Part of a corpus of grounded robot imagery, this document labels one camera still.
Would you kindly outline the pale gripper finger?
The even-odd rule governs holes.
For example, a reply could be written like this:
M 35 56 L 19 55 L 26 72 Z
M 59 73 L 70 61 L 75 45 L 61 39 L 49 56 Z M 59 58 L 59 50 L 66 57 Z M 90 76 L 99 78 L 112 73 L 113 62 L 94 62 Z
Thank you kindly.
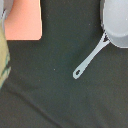
M 9 66 L 10 53 L 4 32 L 5 18 L 6 12 L 3 12 L 2 17 L 0 18 L 0 89 L 11 71 L 11 67 Z

